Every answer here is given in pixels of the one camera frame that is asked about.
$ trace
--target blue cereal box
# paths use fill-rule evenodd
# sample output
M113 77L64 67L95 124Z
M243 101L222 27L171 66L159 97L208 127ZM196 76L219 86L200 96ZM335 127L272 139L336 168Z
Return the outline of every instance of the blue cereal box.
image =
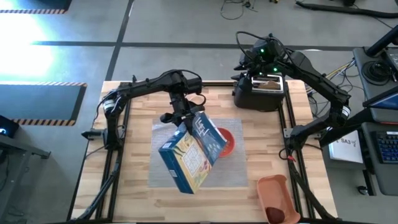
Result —
M182 123L159 153L178 189L182 193L194 194L225 145L226 139L201 112L195 114L192 135Z

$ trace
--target wooden tabletop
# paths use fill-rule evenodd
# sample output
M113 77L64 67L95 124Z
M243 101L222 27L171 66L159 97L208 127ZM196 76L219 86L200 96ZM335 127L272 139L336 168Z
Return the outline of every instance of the wooden tabletop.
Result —
M119 83L104 82L101 97L117 88ZM298 80L289 80L288 83L296 122L307 124L312 121L312 114L304 84ZM171 112L172 108L169 105L169 95L164 92L138 97L132 100L131 105L114 222L266 221L256 193L257 180L276 174L289 176L287 162L278 157L279 150L284 147L279 115L277 111L261 113L237 108L233 103L231 91L232 87L204 88L203 94L207 97L206 114L210 118L240 118L242 120L248 187L202 187L195 195L182 194L176 187L148 188L152 122L154 119L159 119L160 115ZM289 125L287 109L285 108L284 111ZM103 112L100 110L95 128L105 128L105 124ZM318 145L316 140L307 142ZM88 153L102 145L102 140L91 141L88 145ZM303 149L303 157L312 192L329 213L336 216L322 152L306 146ZM85 161L72 217L81 215L98 193L105 158L106 151L100 150ZM287 186L291 193L289 180ZM301 191L300 197L304 216L307 217L305 200ZM106 214L107 200L104 207L104 214Z

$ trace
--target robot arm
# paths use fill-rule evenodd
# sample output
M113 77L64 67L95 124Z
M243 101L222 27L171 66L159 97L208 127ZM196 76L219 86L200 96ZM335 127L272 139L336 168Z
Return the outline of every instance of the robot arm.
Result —
M161 116L163 123L173 123L179 126L182 122L192 132L192 120L195 112L203 111L203 105L196 105L188 101L185 95L196 93L200 95L201 78L187 80L182 72L185 70L170 70L153 79L136 82L133 77L132 83L122 83L119 87L109 92L103 99L104 113L107 129L103 133L105 149L115 150L121 147L121 138L118 132L119 116L124 110L126 103L138 96L148 95L158 91L166 91L170 95L171 105L174 112Z
M237 34L239 33L252 35L247 32L238 32ZM235 70L247 71L244 78L250 80L254 76L280 72L283 76L287 75L302 80L331 103L330 110L326 115L305 126L299 125L293 128L288 139L289 147L301 149L309 135L329 126L343 126L350 113L348 100L351 96L328 80L325 75L317 72L303 53L286 49L272 34L268 37L257 38L259 40L251 49L246 52L242 49L240 66L235 68ZM251 82L239 83L246 85L242 86L242 89L252 88Z

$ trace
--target hazard tape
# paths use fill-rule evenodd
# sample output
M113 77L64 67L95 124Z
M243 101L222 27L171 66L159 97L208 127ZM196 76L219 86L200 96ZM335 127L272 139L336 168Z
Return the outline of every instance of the hazard tape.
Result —
M84 86L87 83L82 82L17 82L4 81L0 85L46 85L46 86ZM73 126L75 120L60 120L60 119L11 119L11 121L20 125L39 125L39 126Z
M64 9L0 9L0 13L18 13L18 14L64 14Z
M0 85L59 85L59 86L84 86L87 87L87 83L82 82L19 82L19 81L4 81L0 82Z
M39 126L73 126L75 120L58 119L12 119L11 121L19 125L39 125Z

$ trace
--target red bowl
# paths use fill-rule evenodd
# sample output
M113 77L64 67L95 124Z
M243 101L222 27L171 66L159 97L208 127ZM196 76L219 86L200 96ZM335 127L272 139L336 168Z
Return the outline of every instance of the red bowl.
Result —
M220 153L220 157L226 157L233 152L234 147L235 147L235 139L234 139L234 136L231 134L231 132L228 131L227 129L218 128L218 130L224 136L224 138L227 140L225 148Z

